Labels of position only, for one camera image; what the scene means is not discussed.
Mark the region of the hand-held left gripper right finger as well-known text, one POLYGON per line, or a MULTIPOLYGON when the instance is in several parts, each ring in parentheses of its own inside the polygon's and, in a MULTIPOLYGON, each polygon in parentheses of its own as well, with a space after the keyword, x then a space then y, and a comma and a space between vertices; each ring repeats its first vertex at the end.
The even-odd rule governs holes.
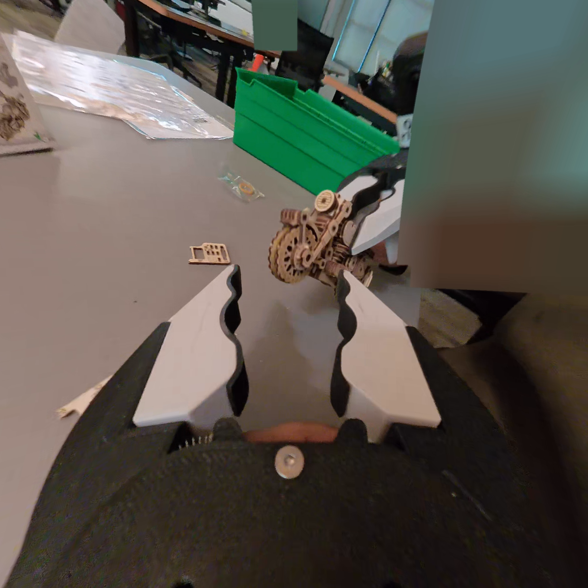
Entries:
POLYGON ((394 424, 437 428, 442 418, 407 324, 348 270, 337 276, 336 348, 330 402, 342 419, 359 419, 370 442, 394 424))

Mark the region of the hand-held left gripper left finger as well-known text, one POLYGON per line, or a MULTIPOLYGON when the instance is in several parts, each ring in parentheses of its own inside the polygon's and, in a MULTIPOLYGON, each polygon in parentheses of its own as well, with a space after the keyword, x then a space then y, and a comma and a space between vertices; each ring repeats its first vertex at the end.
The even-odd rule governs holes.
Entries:
POLYGON ((249 382, 236 337, 241 294, 240 268, 233 264, 173 315, 134 425, 212 428, 221 418, 242 414, 249 382))

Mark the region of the wooden motorcycle model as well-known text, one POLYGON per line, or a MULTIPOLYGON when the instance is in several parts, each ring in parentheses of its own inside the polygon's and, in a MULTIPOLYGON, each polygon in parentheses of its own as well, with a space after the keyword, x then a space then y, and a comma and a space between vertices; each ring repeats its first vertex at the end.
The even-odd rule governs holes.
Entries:
POLYGON ((336 288, 340 271, 347 270, 365 287, 371 285, 371 255, 352 253, 358 230, 352 202, 323 190, 312 208, 283 209, 281 223, 268 254, 269 269, 279 281, 292 284, 312 277, 336 288))

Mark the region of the instruction booklet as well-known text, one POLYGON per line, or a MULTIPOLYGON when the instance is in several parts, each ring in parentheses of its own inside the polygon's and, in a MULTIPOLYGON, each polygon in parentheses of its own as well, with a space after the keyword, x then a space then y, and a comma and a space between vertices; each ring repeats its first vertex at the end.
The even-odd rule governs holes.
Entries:
POLYGON ((1 35, 1 156, 55 149, 40 109, 1 35))

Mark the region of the white paper strip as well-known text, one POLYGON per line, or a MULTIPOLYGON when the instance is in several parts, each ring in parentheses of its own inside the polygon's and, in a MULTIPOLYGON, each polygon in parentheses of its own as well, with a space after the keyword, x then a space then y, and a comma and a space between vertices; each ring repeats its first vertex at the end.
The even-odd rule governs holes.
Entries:
POLYGON ((63 407, 59 408, 56 411, 57 417, 59 419, 64 419, 70 417, 71 415, 77 415, 78 417, 82 416, 91 402, 96 398, 99 392, 104 388, 104 386, 110 381, 112 377, 113 375, 110 375, 107 378, 101 380, 96 385, 92 386, 92 388, 88 389, 63 407))

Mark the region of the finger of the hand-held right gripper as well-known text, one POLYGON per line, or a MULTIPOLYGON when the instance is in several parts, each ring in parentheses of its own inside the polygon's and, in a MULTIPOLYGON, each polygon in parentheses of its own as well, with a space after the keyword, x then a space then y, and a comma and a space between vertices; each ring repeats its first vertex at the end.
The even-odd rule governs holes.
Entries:
POLYGON ((360 223, 351 245, 353 255, 363 254, 383 244, 389 265, 398 264, 399 229, 405 180, 398 180, 390 189, 381 191, 375 209, 360 223))
POLYGON ((378 219, 382 222, 393 214, 394 205, 386 205, 385 202, 396 193, 397 184, 397 172, 358 175, 339 189, 341 205, 337 210, 337 221, 367 222, 368 219, 378 219))

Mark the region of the person's left hand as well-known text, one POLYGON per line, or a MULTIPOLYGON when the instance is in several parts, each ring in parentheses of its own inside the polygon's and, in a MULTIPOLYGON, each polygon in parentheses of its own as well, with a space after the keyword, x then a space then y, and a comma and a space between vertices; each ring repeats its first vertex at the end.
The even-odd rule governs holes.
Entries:
POLYGON ((277 426, 250 430, 243 433, 243 438, 251 443, 296 445, 305 443, 332 443, 339 429, 317 422, 289 422, 277 426))

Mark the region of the green plastic bin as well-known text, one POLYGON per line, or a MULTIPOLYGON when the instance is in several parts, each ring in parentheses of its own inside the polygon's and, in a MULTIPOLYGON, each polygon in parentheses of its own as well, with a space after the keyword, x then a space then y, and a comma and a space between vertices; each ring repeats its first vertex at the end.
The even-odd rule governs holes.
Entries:
POLYGON ((294 80, 235 71, 234 144, 313 195, 399 151, 395 138, 294 80))

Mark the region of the wooden top workbench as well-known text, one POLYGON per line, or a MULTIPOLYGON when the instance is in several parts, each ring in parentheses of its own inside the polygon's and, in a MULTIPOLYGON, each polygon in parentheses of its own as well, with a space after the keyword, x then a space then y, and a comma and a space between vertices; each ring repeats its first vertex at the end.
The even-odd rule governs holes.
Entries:
POLYGON ((378 104, 374 100, 364 96, 358 90, 351 87, 350 85, 344 84, 337 80, 335 77, 326 75, 322 79, 324 85, 334 88, 336 92, 339 92, 343 96, 352 99, 354 102, 361 104, 363 107, 369 109, 371 112, 377 114, 386 121, 395 124, 398 121, 398 116, 394 112, 388 110, 386 107, 378 104))
POLYGON ((123 1, 126 53, 140 56, 138 16, 159 17, 158 25, 180 45, 209 49, 219 54, 215 97, 234 108, 236 101, 237 69, 253 60, 254 40, 251 36, 235 32, 222 22, 215 24, 205 17, 189 15, 160 1, 123 1))

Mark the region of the clear bag of rubber bands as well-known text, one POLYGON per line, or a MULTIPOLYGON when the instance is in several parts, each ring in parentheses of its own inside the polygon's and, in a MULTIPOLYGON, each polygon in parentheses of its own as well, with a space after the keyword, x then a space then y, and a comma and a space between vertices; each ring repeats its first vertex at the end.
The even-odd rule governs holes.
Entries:
POLYGON ((250 203, 258 199, 264 199, 265 194, 245 180, 242 176, 232 173, 230 170, 221 170, 218 176, 231 193, 243 202, 250 203))

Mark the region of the small slotted wooden part frame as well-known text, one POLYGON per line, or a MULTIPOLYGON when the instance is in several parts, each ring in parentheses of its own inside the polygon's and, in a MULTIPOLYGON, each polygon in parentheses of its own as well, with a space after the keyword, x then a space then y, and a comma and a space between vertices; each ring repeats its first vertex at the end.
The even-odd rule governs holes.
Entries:
POLYGON ((201 245, 190 246, 190 265, 228 266, 231 258, 224 243, 203 242, 201 245))

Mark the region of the person's brown trousers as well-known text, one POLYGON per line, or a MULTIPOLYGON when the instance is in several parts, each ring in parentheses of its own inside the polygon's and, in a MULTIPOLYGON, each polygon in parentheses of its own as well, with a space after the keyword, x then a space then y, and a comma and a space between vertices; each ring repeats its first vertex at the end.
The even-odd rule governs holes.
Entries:
POLYGON ((489 338, 439 353, 526 467, 558 586, 587 587, 587 298, 527 294, 489 338))

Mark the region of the grey desk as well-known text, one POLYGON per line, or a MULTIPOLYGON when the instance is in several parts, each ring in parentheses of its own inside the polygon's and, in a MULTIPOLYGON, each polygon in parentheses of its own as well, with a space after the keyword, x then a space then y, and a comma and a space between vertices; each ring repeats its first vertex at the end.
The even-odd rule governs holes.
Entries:
POLYGON ((258 444, 240 425, 328 421, 339 306, 316 283, 276 281, 266 240, 280 201, 223 194, 227 140, 140 138, 105 118, 51 113, 55 155, 1 164, 1 540, 20 540, 5 587, 422 587, 428 474, 345 419, 332 443, 258 444), (249 382, 212 428, 137 427, 168 322, 228 266, 241 273, 249 382), (113 375, 80 417, 56 411, 113 375))

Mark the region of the white panel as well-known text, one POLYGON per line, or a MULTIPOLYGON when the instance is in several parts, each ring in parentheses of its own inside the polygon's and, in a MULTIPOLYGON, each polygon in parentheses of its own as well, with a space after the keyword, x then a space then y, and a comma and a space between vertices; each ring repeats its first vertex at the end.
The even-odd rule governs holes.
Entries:
POLYGON ((125 26, 107 1, 72 1, 54 40, 69 47, 116 55, 125 44, 125 26))

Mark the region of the large clear plastic bag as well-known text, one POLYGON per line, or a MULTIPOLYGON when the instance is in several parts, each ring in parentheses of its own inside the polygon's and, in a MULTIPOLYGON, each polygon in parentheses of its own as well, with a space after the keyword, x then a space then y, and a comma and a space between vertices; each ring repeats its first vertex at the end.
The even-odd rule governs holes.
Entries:
POLYGON ((117 119, 153 139, 182 138, 206 121, 158 74, 23 31, 5 33, 4 40, 41 105, 117 119))

